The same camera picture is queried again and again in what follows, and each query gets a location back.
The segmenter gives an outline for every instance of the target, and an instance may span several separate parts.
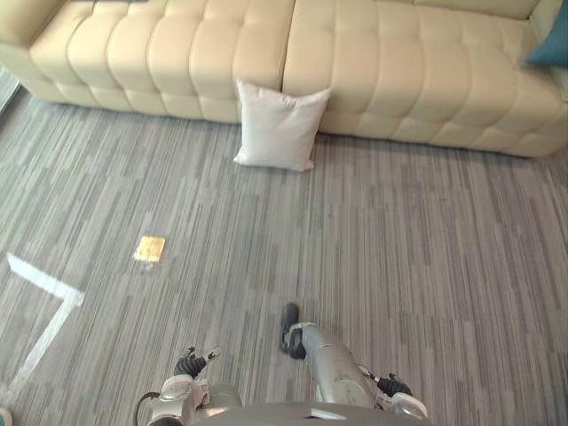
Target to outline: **light patch on floor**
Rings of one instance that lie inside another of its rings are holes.
[[[40,271],[31,264],[21,260],[20,258],[8,253],[6,256],[8,264],[12,272],[19,275],[30,284],[46,291],[52,296],[56,296],[63,302],[58,310],[51,318],[49,324],[43,331],[42,335],[35,342],[34,347],[29,352],[23,365],[13,378],[9,385],[0,384],[0,400],[6,404],[12,403],[21,391],[29,376],[39,364],[43,355],[47,351],[51,342],[65,323],[65,320],[75,307],[81,306],[84,299],[84,293],[59,281],[56,278]]]

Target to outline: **white pillow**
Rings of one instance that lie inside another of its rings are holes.
[[[237,81],[242,143],[234,161],[244,166],[313,169],[310,153],[330,89],[295,98]]]

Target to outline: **cable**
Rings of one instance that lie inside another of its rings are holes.
[[[136,408],[134,408],[134,416],[132,418],[132,424],[134,426],[138,426],[138,411],[140,410],[140,404],[142,404],[142,401],[144,401],[145,399],[155,399],[158,398],[160,396],[160,392],[148,392],[145,393],[141,399],[138,400],[138,402],[136,403]]]

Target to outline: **beige leather sofa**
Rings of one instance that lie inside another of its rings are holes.
[[[0,62],[40,99],[220,122],[237,78],[331,87],[325,132],[541,156],[568,144],[568,73],[525,58],[561,3],[2,0]]]

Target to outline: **throw pillow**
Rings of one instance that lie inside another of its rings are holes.
[[[330,89],[296,98],[237,81],[242,142],[234,161],[245,166],[313,169],[310,154]]]
[[[533,65],[568,67],[568,2],[566,0],[563,1],[547,38],[528,57],[527,62]]]

